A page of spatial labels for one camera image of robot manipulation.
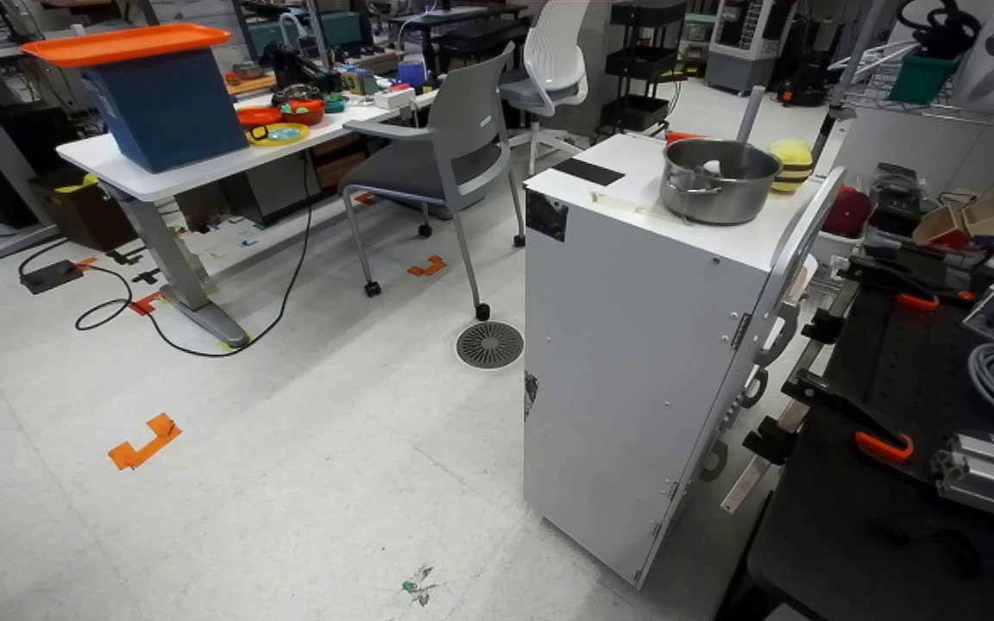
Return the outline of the orange floor tape marker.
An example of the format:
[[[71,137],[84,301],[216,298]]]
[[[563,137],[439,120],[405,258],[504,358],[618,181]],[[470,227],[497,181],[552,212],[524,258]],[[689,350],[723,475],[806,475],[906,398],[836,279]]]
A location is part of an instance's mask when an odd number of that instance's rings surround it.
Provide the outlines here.
[[[146,422],[149,428],[149,439],[146,443],[121,443],[108,452],[108,460],[118,466],[118,469],[137,469],[146,466],[149,460],[155,460],[172,439],[182,434],[182,428],[168,416],[168,415],[155,415]]]

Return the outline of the orange handled clamp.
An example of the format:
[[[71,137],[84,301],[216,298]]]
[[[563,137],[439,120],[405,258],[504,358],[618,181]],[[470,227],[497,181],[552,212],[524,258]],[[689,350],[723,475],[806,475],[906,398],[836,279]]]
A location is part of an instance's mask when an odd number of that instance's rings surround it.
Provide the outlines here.
[[[902,469],[913,460],[913,439],[906,431],[882,423],[863,400],[830,388],[825,375],[794,373],[782,383],[782,392],[800,400],[800,404],[829,407],[830,415],[848,416],[855,423],[852,445],[860,454],[882,461],[882,466],[892,466],[892,469]]]

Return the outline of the grey office chair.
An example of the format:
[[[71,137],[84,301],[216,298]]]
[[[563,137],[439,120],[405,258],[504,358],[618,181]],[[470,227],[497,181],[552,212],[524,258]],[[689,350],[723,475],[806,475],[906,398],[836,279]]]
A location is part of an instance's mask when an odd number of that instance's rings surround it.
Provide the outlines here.
[[[425,128],[349,120],[352,135],[379,137],[379,149],[341,177],[341,201],[363,266],[363,290],[369,298],[379,294],[379,283],[372,279],[360,224],[363,193],[417,205],[422,212],[446,208],[467,266],[473,319],[491,319],[491,304],[478,298],[462,208],[484,195],[497,181],[511,191],[516,185],[501,97],[501,75],[511,63],[513,48],[504,45],[492,59],[448,68],[428,106]],[[524,244],[524,208],[516,191],[511,193],[511,212],[513,244]]]

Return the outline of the white desk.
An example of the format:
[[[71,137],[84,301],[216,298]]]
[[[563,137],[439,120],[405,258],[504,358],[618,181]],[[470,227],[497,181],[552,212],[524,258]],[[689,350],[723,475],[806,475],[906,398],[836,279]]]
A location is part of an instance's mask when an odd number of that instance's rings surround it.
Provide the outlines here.
[[[433,90],[417,92],[410,100],[372,103],[366,97],[352,97],[341,115],[329,115],[302,137],[283,144],[245,144],[214,159],[201,159],[190,164],[149,174],[130,162],[111,135],[76,137],[58,144],[58,155],[91,174],[101,191],[121,208],[137,238],[149,244],[155,266],[167,275],[161,294],[206,336],[232,350],[247,350],[251,336],[211,301],[206,269],[195,256],[180,241],[180,233],[167,224],[161,208],[180,193],[211,185],[226,177],[241,177],[292,155],[307,155],[336,137],[346,137],[360,120],[392,120],[433,103]]]

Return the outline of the steel cooking pot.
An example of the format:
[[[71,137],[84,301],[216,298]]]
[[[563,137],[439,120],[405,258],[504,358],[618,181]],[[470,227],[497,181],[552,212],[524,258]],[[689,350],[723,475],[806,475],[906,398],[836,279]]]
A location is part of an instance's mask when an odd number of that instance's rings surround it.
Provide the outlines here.
[[[665,149],[659,205],[697,224],[748,224],[776,174],[780,162],[746,140],[675,140]]]

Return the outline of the black table with clamps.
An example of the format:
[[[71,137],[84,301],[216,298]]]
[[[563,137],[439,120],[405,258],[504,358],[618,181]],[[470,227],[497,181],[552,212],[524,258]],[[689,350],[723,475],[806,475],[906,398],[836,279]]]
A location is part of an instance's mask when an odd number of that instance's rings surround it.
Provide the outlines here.
[[[825,383],[913,443],[906,466],[866,460],[863,423],[815,404],[789,443],[714,621],[994,621],[994,513],[936,493],[936,452],[955,431],[994,434],[967,375],[976,336],[967,294],[928,304],[896,269],[855,269],[855,304]]]

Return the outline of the yellow sponge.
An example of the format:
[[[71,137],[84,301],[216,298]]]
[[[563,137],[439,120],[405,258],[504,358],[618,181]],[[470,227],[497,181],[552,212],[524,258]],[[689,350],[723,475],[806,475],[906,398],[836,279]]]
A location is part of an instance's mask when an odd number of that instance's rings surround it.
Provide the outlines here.
[[[776,140],[774,159],[780,162],[780,174],[774,177],[776,193],[794,193],[815,169],[811,144],[798,137]]]

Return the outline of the blue bin with orange lid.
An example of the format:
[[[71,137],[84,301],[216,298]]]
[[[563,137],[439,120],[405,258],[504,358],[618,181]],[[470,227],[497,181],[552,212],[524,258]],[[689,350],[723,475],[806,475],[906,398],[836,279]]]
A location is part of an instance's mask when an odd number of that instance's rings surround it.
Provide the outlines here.
[[[225,29],[172,22],[27,41],[25,51],[76,68],[93,90],[118,149],[149,174],[167,174],[245,144],[214,48]]]

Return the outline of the white metal cabinet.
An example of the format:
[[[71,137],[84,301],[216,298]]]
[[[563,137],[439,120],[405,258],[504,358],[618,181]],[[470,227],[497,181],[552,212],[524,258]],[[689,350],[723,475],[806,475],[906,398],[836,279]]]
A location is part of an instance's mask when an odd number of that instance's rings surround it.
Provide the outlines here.
[[[524,183],[524,499],[638,586],[746,379],[789,340],[789,283],[841,177],[714,227],[659,205],[661,140],[613,135],[581,159],[608,177]]]

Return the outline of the white office chair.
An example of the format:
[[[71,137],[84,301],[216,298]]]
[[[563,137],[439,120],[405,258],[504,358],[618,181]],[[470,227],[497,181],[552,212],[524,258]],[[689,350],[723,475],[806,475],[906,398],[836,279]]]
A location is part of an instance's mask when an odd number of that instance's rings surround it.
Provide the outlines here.
[[[537,149],[576,152],[568,131],[546,131],[542,120],[560,106],[581,106],[589,92],[581,29],[589,0],[546,0],[522,45],[522,75],[501,86],[501,97],[529,115],[529,169],[537,169]]]

